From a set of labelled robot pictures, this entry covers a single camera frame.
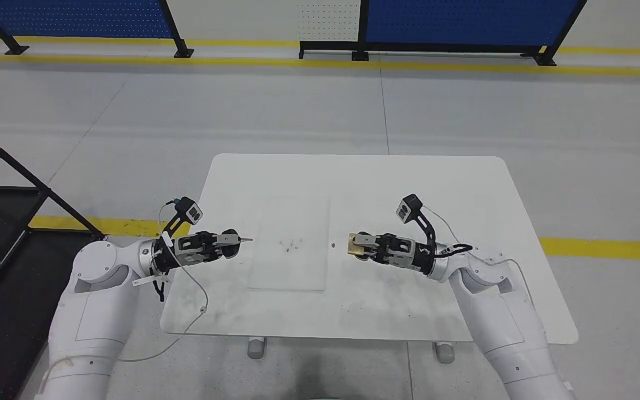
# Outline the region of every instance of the black metal rack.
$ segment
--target black metal rack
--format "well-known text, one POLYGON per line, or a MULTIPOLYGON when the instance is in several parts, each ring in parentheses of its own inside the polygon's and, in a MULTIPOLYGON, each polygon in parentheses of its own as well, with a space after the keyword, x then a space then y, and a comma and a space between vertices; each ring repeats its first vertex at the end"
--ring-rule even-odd
POLYGON ((522 57, 532 57, 540 66, 555 66, 553 57, 560 48, 569 30, 584 8, 587 0, 579 0, 564 23, 560 33, 550 46, 530 45, 493 45, 493 44, 451 44, 451 43, 391 43, 369 42, 367 31, 369 27, 370 0, 361 0, 358 24, 358 41, 300 41, 298 57, 304 58, 307 50, 342 50, 351 51, 353 61, 369 61, 369 51, 383 52, 439 52, 439 53, 515 53, 522 57))
POLYGON ((77 252, 104 235, 0 148, 0 158, 35 187, 0 186, 0 399, 15 399, 47 341, 77 252), (47 199, 87 230, 34 229, 47 199))
MULTIPOLYGON (((115 9, 118 9, 118 8, 124 9, 124 7, 118 7, 117 3, 116 4, 113 4, 113 3, 114 2, 110 3, 110 7, 112 8, 115 7, 115 9)), ((128 2, 129 5, 132 5, 135 3, 136 3, 135 0, 128 2)), ((178 32, 178 28, 173 19, 173 15, 171 14, 171 9, 169 8, 169 4, 167 3, 167 0, 157 0, 157 8, 149 7, 148 2, 145 4, 139 5, 139 8, 135 10, 136 12, 129 12, 127 14, 129 16, 132 16, 132 15, 136 16, 137 18, 136 20, 123 22, 123 21, 117 20, 117 16, 112 16, 111 18, 115 19, 116 23, 118 23, 117 26, 119 26, 119 28, 116 28, 116 29, 122 30, 122 32, 117 32, 115 36, 112 36, 114 34, 113 31, 105 32, 104 29, 100 29, 99 28, 100 24, 96 25, 97 27, 95 28, 95 30, 86 28, 86 26, 91 26, 91 24, 95 24, 95 21, 93 21, 92 19, 90 19, 89 21, 86 21, 87 15, 91 15, 93 12, 95 12, 95 4, 88 4, 86 6, 87 8, 85 9, 84 8, 85 6, 83 4, 80 4, 77 1, 69 2, 69 3, 65 2, 60 4, 55 4, 55 2, 52 1, 51 4, 48 4, 47 6, 53 7, 54 12, 59 12, 60 7, 66 7, 64 8, 64 10, 68 11, 67 13, 68 15, 65 14, 65 16, 68 16, 68 18, 66 21, 61 21, 59 24, 59 27, 60 26, 64 27, 64 29, 52 28, 52 26, 56 26, 56 23, 51 23, 50 21, 55 21, 56 18, 48 14, 48 12, 51 10, 43 8, 42 2, 35 2, 33 4, 29 4, 29 2, 27 1, 26 4, 21 4, 18 7, 16 7, 14 4, 3 5, 2 2, 0 2, 0 39, 2 39, 2 41, 7 45, 7 47, 9 47, 9 51, 5 53, 6 55, 20 55, 29 48, 29 46, 21 46, 17 42, 17 40, 13 37, 13 35, 21 35, 21 34, 34 35, 34 36, 66 36, 66 37, 77 36, 77 37, 171 38, 175 42, 176 48, 177 48, 177 51, 174 55, 175 58, 191 58, 191 55, 193 54, 193 51, 194 51, 193 49, 188 48, 184 39, 180 37, 180 33, 178 32), (18 26, 17 29, 20 30, 20 33, 16 33, 12 29, 10 29, 10 27, 7 25, 5 25, 4 27, 2 26, 3 11, 7 13, 7 10, 3 10, 3 6, 10 11, 16 11, 17 9, 21 10, 21 13, 19 15, 20 18, 16 18, 15 16, 13 16, 13 18, 12 16, 7 16, 6 17, 7 19, 5 20, 6 24, 10 24, 10 22, 6 22, 6 21, 12 21, 15 24, 16 20, 21 19, 22 24, 16 25, 18 26), (24 10, 31 10, 31 12, 26 13, 24 12, 24 10), (147 13, 151 14, 153 12, 156 13, 155 19, 151 15, 149 16, 146 15, 147 13), (159 21, 160 15, 164 21, 160 24, 162 25, 162 28, 159 36, 153 36, 149 34, 151 31, 156 32, 156 34, 158 34, 158 31, 157 30, 154 31, 153 29, 146 30, 144 36, 141 36, 140 33, 135 34, 134 36, 126 36, 129 32, 128 30, 126 30, 127 24, 129 25, 129 27, 135 26, 136 29, 140 29, 141 31, 144 31, 145 29, 140 28, 140 26, 146 22, 148 23, 149 21, 159 21)))

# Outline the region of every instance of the blue partition panel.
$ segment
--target blue partition panel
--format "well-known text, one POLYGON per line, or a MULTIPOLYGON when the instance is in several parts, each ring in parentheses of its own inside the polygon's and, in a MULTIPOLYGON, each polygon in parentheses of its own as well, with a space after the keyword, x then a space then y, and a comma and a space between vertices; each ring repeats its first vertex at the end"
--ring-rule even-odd
POLYGON ((0 0, 12 36, 171 38, 157 0, 0 0))
POLYGON ((367 42, 551 45, 577 3, 578 0, 370 0, 367 42))

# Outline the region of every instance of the white pegboard panel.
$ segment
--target white pegboard panel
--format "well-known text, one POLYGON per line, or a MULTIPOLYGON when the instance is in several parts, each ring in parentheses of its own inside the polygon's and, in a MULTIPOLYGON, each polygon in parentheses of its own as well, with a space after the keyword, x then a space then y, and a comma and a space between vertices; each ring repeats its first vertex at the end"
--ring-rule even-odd
POLYGON ((300 0, 298 40, 358 40, 360 0, 300 0))

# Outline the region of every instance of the concrete floor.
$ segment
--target concrete floor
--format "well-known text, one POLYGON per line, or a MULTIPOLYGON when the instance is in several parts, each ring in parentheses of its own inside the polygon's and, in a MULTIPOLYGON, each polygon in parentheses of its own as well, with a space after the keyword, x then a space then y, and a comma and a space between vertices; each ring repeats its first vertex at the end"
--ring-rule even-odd
MULTIPOLYGON (((497 155, 538 235, 640 240, 639 88, 622 77, 0 64, 0 144, 83 214, 135 219, 197 199, 223 152, 497 155)), ((21 183, 4 165, 0 182, 21 183)), ((550 263, 580 333, 553 346, 564 378, 581 400, 636 399, 638 262, 550 263)), ((161 311, 143 287, 125 357, 172 340, 161 311)), ((270 339, 254 361, 244 338, 185 337, 118 364, 108 398, 506 399, 475 345, 457 354, 443 366, 425 343, 270 339)))

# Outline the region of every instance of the black metal frame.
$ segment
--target black metal frame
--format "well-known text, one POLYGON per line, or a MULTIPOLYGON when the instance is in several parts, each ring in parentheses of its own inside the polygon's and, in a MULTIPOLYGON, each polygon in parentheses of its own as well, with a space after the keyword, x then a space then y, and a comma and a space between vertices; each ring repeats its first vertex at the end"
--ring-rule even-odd
POLYGON ((169 26, 169 31, 171 32, 171 37, 173 41, 176 43, 176 47, 178 51, 174 54, 174 58, 191 58, 193 54, 193 49, 187 48, 187 43, 180 37, 180 33, 178 32, 178 27, 176 26, 176 22, 173 20, 173 15, 171 15, 171 10, 169 9, 169 4, 167 0, 158 0, 160 4, 160 9, 162 9, 162 14, 164 14, 164 19, 167 21, 167 25, 169 26))
POLYGON ((523 57, 532 57, 540 66, 555 66, 553 56, 560 48, 567 33, 580 15, 587 0, 579 0, 566 23, 562 27, 558 37, 551 46, 547 46, 544 52, 542 46, 520 45, 485 45, 485 44, 447 44, 447 43, 380 43, 367 42, 367 29, 369 23, 369 0, 361 0, 360 22, 358 28, 358 41, 300 41, 298 57, 304 58, 307 50, 343 50, 352 51, 353 61, 369 61, 368 51, 400 51, 400 52, 438 52, 438 53, 520 53, 523 57))
POLYGON ((32 230, 29 227, 29 223, 36 215, 40 207, 44 204, 47 199, 51 199, 56 202, 60 207, 62 207, 66 212, 71 214, 76 220, 78 220, 82 225, 84 225, 91 234, 98 240, 102 240, 105 238, 104 234, 100 232, 98 228, 96 228, 91 222, 89 222, 85 217, 82 216, 78 211, 76 211, 73 207, 69 205, 66 201, 64 201, 60 196, 58 196, 50 187, 48 187, 44 182, 38 179, 35 175, 33 175, 27 168, 25 168, 22 164, 18 162, 15 158, 13 158, 7 151, 0 147, 0 159, 4 160, 7 164, 9 164, 13 169, 18 171, 22 176, 24 176, 29 182, 31 182, 35 188, 20 188, 21 190, 33 190, 37 191, 38 198, 36 199, 35 204, 31 207, 29 212, 24 215, 20 221, 16 224, 13 232, 9 235, 10 246, 7 249, 3 250, 0 253, 2 259, 0 261, 0 269, 2 269, 5 264, 8 263, 11 255, 15 253, 15 251, 20 246, 20 243, 27 236, 27 234, 32 230))
POLYGON ((9 48, 9 51, 4 53, 8 56, 18 56, 29 48, 29 46, 21 46, 13 36, 7 34, 2 28, 0 28, 0 39, 9 48))
MULTIPOLYGON (((187 43, 180 37, 180 32, 178 32, 176 22, 173 20, 173 15, 171 14, 171 9, 169 9, 167 0, 158 0, 158 4, 160 5, 160 9, 162 10, 162 15, 167 22, 169 32, 171 32, 171 38, 178 48, 178 51, 176 51, 176 54, 174 54, 173 57, 191 58, 191 55, 193 55, 193 49, 188 48, 187 43)), ((20 44, 18 44, 16 39, 13 36, 8 35, 5 31, 2 30, 2 28, 0 28, 0 39, 2 39, 2 41, 9 47, 9 51, 4 53, 6 55, 20 55, 29 48, 29 46, 21 46, 20 44)))

